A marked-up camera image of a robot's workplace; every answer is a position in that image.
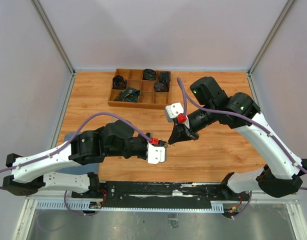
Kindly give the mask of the keyring with keys and tags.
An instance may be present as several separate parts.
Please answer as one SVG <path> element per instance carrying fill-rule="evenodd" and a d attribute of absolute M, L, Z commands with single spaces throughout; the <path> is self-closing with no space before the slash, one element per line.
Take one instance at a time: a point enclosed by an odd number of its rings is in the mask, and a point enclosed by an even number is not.
<path fill-rule="evenodd" d="M 162 146 L 165 147 L 165 148 L 170 148 L 170 147 L 172 146 L 171 144 L 169 144 L 168 142 L 163 141 L 163 140 L 161 140 L 161 144 L 162 144 Z"/>

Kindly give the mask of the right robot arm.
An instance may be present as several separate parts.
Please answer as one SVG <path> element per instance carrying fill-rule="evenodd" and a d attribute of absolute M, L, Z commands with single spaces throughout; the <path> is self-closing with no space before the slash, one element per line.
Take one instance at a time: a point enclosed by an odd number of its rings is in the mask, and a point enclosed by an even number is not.
<path fill-rule="evenodd" d="M 228 96 L 211 76 L 195 81 L 186 93 L 180 77 L 177 83 L 183 102 L 166 106 L 165 115 L 173 123 L 168 144 L 196 141 L 198 132 L 215 122 L 241 134 L 265 160 L 257 170 L 230 172 L 220 183 L 220 195 L 232 200 L 245 191 L 263 191 L 274 198 L 304 190 L 302 176 L 307 175 L 307 158 L 300 158 L 282 142 L 267 123 L 257 103 L 246 93 Z"/>

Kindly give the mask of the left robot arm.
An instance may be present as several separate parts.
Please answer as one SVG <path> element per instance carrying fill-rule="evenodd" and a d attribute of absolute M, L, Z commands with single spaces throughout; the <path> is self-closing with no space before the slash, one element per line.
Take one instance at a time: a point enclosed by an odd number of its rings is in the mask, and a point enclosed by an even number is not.
<path fill-rule="evenodd" d="M 84 131 L 72 141 L 32 156 L 11 153 L 6 158 L 6 166 L 12 168 L 11 175 L 3 178 L 2 188 L 15 196 L 30 196 L 40 191 L 71 191 L 95 198 L 101 191 L 96 173 L 76 175 L 59 170 L 102 163 L 106 157 L 137 157 L 149 164 L 166 161 L 164 141 L 153 137 L 147 140 L 134 133 L 129 124 L 117 120 L 97 130 Z"/>

